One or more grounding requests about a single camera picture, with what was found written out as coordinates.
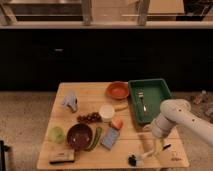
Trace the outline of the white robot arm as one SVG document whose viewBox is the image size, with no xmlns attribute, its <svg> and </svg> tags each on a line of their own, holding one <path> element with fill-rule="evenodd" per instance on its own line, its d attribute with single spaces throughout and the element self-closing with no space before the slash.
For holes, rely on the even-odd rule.
<svg viewBox="0 0 213 171">
<path fill-rule="evenodd" d="M 201 140 L 213 147 L 213 124 L 191 113 L 191 105 L 184 99 L 164 100 L 160 104 L 160 114 L 153 119 L 150 128 L 155 145 L 148 155 L 160 152 L 156 140 L 167 138 L 176 125 L 183 125 L 194 132 Z"/>
</svg>

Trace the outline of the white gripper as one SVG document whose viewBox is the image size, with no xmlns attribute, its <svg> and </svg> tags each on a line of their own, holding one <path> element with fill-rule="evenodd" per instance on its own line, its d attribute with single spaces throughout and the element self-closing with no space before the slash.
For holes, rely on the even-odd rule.
<svg viewBox="0 0 213 171">
<path fill-rule="evenodd" d="M 148 151 L 148 155 L 156 156 L 169 147 L 170 144 L 166 144 L 163 138 L 155 138 L 153 140 L 153 147 Z"/>
</svg>

